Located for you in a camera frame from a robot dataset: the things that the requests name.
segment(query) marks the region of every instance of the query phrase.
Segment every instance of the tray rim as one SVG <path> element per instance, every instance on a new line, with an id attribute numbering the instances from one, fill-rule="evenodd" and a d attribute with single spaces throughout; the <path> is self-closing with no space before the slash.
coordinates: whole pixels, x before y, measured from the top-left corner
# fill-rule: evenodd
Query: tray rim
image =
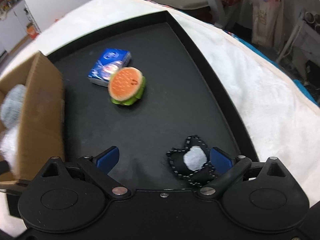
<path id="1" fill-rule="evenodd" d="M 167 23 L 170 26 L 197 66 L 202 78 L 217 101 L 221 114 L 228 125 L 234 143 L 241 152 L 241 155 L 249 157 L 253 162 L 258 162 L 259 159 L 250 139 L 248 130 L 245 127 L 244 122 L 228 92 L 196 44 L 192 41 L 182 26 L 166 10 L 141 15 L 105 26 L 71 41 L 70 43 L 50 53 L 47 57 L 54 64 L 69 54 L 72 54 L 73 52 L 83 49 L 98 41 L 127 31 L 159 23 Z"/>

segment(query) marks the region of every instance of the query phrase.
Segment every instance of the black tray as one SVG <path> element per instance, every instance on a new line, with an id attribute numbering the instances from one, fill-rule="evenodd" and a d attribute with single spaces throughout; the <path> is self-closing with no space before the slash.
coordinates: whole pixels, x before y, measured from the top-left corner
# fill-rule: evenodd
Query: black tray
<path id="1" fill-rule="evenodd" d="M 111 103 L 108 90 L 87 79 L 105 48 L 132 53 L 147 85 L 133 106 Z M 120 161 L 109 173 L 129 188 L 183 188 L 166 152 L 197 134 L 209 147 L 257 161 L 231 99 L 199 49 L 167 12 L 129 19 L 81 37 L 48 56 L 66 89 L 65 153 L 71 161 L 112 145 Z"/>

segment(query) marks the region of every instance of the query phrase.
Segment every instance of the screw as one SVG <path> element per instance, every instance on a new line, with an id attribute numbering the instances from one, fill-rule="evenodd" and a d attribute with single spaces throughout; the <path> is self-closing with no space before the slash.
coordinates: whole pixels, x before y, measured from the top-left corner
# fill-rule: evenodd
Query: screw
<path id="1" fill-rule="evenodd" d="M 169 194 L 168 193 L 160 193 L 160 197 L 169 197 Z"/>
<path id="2" fill-rule="evenodd" d="M 125 187 L 114 187 L 112 193 L 115 195 L 124 195 L 128 192 L 128 189 Z"/>
<path id="3" fill-rule="evenodd" d="M 202 195 L 207 195 L 207 196 L 209 196 L 209 195 L 213 195 L 214 193 L 216 193 L 216 190 L 215 190 L 213 187 L 202 187 L 202 188 L 200 189 L 200 193 L 201 193 Z"/>

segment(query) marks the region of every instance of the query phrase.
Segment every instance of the white cabinet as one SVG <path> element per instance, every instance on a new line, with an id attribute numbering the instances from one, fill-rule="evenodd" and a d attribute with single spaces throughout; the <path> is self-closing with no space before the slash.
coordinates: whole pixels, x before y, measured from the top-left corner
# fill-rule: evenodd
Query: white cabinet
<path id="1" fill-rule="evenodd" d="M 0 20 L 0 42 L 7 52 L 10 52 L 27 35 L 27 21 L 22 15 L 22 7 L 24 7 L 24 0 L 16 4 L 7 13 L 5 19 Z"/>
<path id="2" fill-rule="evenodd" d="M 24 8 L 25 8 L 25 1 L 20 0 L 17 4 L 14 5 L 12 10 L 15 12 L 15 15 L 18 18 L 19 22 L 21 23 L 22 27 L 26 30 L 27 25 L 30 23 L 30 21 L 26 16 Z"/>

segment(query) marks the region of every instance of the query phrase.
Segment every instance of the blue tissue packet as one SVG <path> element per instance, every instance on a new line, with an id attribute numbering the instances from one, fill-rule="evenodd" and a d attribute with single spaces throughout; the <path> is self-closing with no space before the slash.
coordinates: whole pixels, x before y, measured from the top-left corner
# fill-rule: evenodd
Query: blue tissue packet
<path id="1" fill-rule="evenodd" d="M 122 49 L 106 49 L 90 70 L 90 82 L 107 87 L 111 76 L 128 65 L 131 53 Z"/>

